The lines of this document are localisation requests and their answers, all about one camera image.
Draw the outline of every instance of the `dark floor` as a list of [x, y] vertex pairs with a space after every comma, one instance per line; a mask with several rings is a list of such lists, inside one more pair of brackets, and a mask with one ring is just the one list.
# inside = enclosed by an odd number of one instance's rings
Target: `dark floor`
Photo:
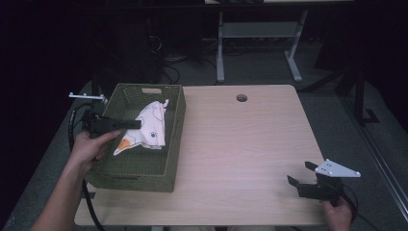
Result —
[[[259, 44], [253, 40], [250, 44]], [[303, 40], [295, 55], [302, 83], [295, 83], [284, 58], [283, 51], [289, 47], [291, 40], [269, 41], [268, 47], [256, 49], [256, 45], [245, 47], [243, 52], [228, 53], [224, 57], [225, 83], [219, 85], [293, 85], [303, 89], [322, 79], [330, 71], [315, 69], [321, 44]], [[205, 61], [185, 60], [171, 67], [179, 72], [178, 84], [183, 86], [208, 86], [216, 83], [216, 55], [208, 54]], [[177, 72], [171, 68], [165, 71], [172, 80]], [[348, 104], [353, 102], [353, 91], [347, 97], [339, 97], [335, 88], [339, 79], [331, 81], [313, 92], [299, 94], [300, 101], [309, 119], [324, 158], [329, 158], [341, 165], [359, 170], [361, 178], [344, 179], [344, 182], [355, 192], [359, 200], [359, 213], [379, 230], [408, 230], [407, 218], [404, 217], [395, 194], [388, 187], [387, 180], [377, 166], [372, 154], [372, 147], [367, 145], [362, 136], [362, 127], [350, 115]], [[162, 84], [168, 84], [163, 77]], [[89, 92], [89, 84], [83, 91]], [[378, 117], [378, 123], [367, 124], [364, 131], [370, 134], [382, 157], [390, 167], [403, 192], [408, 184], [408, 135], [398, 124], [393, 114], [387, 109], [379, 92], [366, 83], [365, 109], [372, 109]], [[46, 199], [56, 183], [59, 173], [68, 156], [66, 139], [68, 112], [55, 138], [49, 145], [35, 175], [14, 208], [12, 219], [5, 230], [28, 230], [38, 216]], [[301, 230], [319, 231], [326, 227], [297, 227]], [[144, 230], [149, 227], [109, 227], [107, 230]], [[76, 230], [96, 230], [94, 227], [79, 227]], [[291, 227], [277, 227], [278, 231], [293, 230]], [[352, 223], [352, 230], [374, 230], [362, 217]]]

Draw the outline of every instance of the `finger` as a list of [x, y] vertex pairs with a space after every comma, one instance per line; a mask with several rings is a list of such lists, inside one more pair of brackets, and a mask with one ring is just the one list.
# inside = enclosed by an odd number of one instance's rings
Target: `finger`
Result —
[[106, 149], [107, 149], [106, 145], [103, 145], [102, 148], [99, 150], [98, 156], [105, 155]]
[[324, 210], [330, 210], [334, 208], [333, 205], [328, 200], [321, 201], [321, 206], [323, 206]]
[[88, 139], [89, 138], [89, 132], [83, 131], [81, 133], [78, 133], [75, 139]]
[[99, 144], [103, 144], [103, 143], [105, 143], [107, 141], [113, 140], [114, 138], [119, 136], [119, 134], [120, 134], [120, 131], [116, 130], [116, 131], [113, 131], [113, 132], [105, 133], [104, 135], [102, 135], [102, 136], [100, 136], [98, 138], [95, 138], [95, 140], [97, 142], [99, 142]]
[[348, 202], [344, 198], [342, 198], [341, 196], [339, 197], [339, 202], [338, 203], [339, 203], [339, 205], [344, 205], [344, 206], [350, 207]]
[[99, 153], [98, 155], [96, 155], [95, 159], [97, 161], [101, 160], [103, 157], [105, 156], [105, 153]]

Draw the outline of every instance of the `wooden table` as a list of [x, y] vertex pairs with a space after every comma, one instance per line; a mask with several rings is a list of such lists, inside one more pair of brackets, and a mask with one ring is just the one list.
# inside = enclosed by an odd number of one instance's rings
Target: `wooden table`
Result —
[[[316, 225], [316, 200], [299, 198], [287, 175], [313, 181], [323, 162], [292, 86], [184, 87], [186, 118], [175, 190], [101, 190], [104, 225]], [[247, 96], [246, 102], [237, 100]], [[75, 222], [93, 225], [85, 199]]]

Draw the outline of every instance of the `green basket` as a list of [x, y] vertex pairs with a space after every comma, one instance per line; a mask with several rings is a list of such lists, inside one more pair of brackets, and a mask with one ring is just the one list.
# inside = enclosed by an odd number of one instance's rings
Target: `green basket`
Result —
[[171, 193], [177, 172], [180, 139], [183, 131], [186, 100], [181, 86], [118, 84], [109, 100], [104, 116], [135, 119], [140, 111], [153, 101], [164, 103], [166, 146], [148, 149], [141, 145], [114, 151], [123, 138], [108, 142], [105, 157], [96, 162], [86, 179], [95, 188]]

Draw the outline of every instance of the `black cable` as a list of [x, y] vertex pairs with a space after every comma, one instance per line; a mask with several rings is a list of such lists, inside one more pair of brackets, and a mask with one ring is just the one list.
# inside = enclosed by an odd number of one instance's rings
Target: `black cable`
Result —
[[352, 68], [351, 65], [347, 65], [346, 67], [335, 71], [329, 75], [327, 75], [326, 77], [316, 81], [314, 84], [305, 87], [304, 89], [298, 89], [296, 90], [297, 92], [312, 92], [313, 90], [316, 90], [318, 88], [320, 88], [321, 86], [329, 83], [330, 81], [333, 81], [341, 76], [343, 76], [344, 74], [346, 74], [350, 69]]
[[162, 40], [157, 36], [149, 36], [149, 37], [151, 38], [150, 43], [152, 44], [152, 46], [155, 43], [154, 40], [157, 40], [159, 42], [159, 45], [155, 50], [156, 51], [161, 51], [162, 48], [163, 48]]
[[[92, 107], [91, 103], [85, 103], [80, 105], [79, 107], [75, 108], [74, 110], [72, 110], [71, 112], [71, 117], [69, 118], [69, 123], [68, 123], [68, 141], [69, 141], [69, 150], [72, 152], [72, 148], [74, 146], [75, 143], [75, 138], [74, 138], [74, 128], [78, 123], [75, 123], [75, 116], [78, 112], [78, 110], [80, 110], [82, 107]], [[87, 181], [84, 179], [82, 182], [82, 191], [84, 193], [84, 197], [85, 200], [87, 201], [87, 205], [89, 208], [89, 213], [90, 216], [92, 217], [93, 222], [96, 225], [96, 228], [100, 231], [105, 231], [105, 229], [103, 228], [102, 224], [99, 222], [99, 219], [96, 216], [96, 213], [93, 209], [93, 205], [92, 202], [90, 200], [90, 196], [89, 196], [89, 191], [88, 191], [88, 187], [87, 187]]]
[[290, 226], [292, 229], [296, 230], [296, 231], [302, 231], [301, 229], [295, 227], [295, 226]]
[[373, 224], [371, 221], [369, 221], [366, 217], [364, 217], [361, 214], [357, 214], [359, 218], [361, 218], [363, 221], [365, 221], [369, 226], [371, 226], [372, 229], [375, 231], [381, 231], [375, 224]]
[[217, 70], [217, 66], [216, 66], [215, 64], [213, 64], [213, 62], [211, 62], [211, 61], [209, 61], [209, 60], [207, 60], [207, 59], [204, 59], [204, 58], [202, 58], [201, 60], [207, 62], [207, 63], [210, 64], [215, 70]]
[[178, 63], [184, 62], [184, 61], [189, 60], [189, 59], [190, 59], [189, 57], [183, 57], [183, 58], [181, 58], [179, 60], [176, 60], [176, 61], [167, 61], [166, 65], [178, 64]]
[[112, 58], [120, 62], [123, 66], [128, 68], [132, 73], [138, 74], [135, 69], [133, 69], [131, 66], [129, 66], [127, 63], [122, 61], [117, 55], [115, 55], [113, 52], [108, 50], [104, 45], [102, 45], [99, 41], [97, 41], [95, 38], [93, 38], [89, 33], [88, 33], [89, 38], [95, 43], [97, 46], [99, 46], [102, 50], [104, 50], [108, 55], [110, 55]]
[[358, 198], [356, 193], [348, 186], [342, 183], [343, 187], [345, 187], [346, 189], [348, 189], [352, 194], [353, 197], [355, 199], [355, 203], [353, 203], [351, 201], [351, 199], [344, 193], [344, 192], [339, 192], [335, 187], [329, 185], [326, 182], [320, 181], [324, 184], [326, 184], [327, 186], [329, 186], [330, 188], [332, 188], [333, 190], [335, 190], [338, 194], [341, 195], [342, 198], [344, 198], [344, 200], [352, 207], [351, 210], [353, 212], [353, 217], [352, 217], [352, 221], [354, 221], [357, 217], [361, 218], [363, 221], [365, 221], [372, 229], [374, 229], [375, 231], [381, 231], [375, 224], [373, 224], [371, 221], [369, 221], [366, 217], [362, 216], [361, 214], [358, 213], [358, 209], [359, 209], [359, 202], [358, 202]]
[[225, 46], [223, 47], [224, 49], [223, 55], [225, 56], [243, 56], [249, 53], [254, 53], [256, 51], [255, 44], [252, 45], [252, 49], [251, 49], [247, 44], [241, 45], [240, 40], [231, 41], [231, 43], [234, 43], [234, 42], [236, 43], [235, 45], [234, 44], [231, 45], [228, 43], [225, 44]]
[[170, 78], [170, 76], [167, 74], [167, 72], [163, 71], [163, 74], [164, 74], [165, 77], [167, 78], [168, 83], [169, 83], [170, 85], [177, 85], [177, 84], [178, 84], [178, 81], [180, 80], [180, 71], [178, 71], [178, 69], [174, 68], [173, 66], [164, 65], [164, 67], [170, 68], [170, 69], [174, 70], [174, 71], [177, 73], [176, 80], [172, 80], [172, 79]]
[[82, 121], [83, 121], [83, 120], [80, 119], [78, 122], [76, 122], [76, 123], [74, 124], [74, 126], [73, 126], [73, 129], [75, 129], [75, 127], [78, 126], [78, 124], [79, 124], [80, 122], [82, 122]]

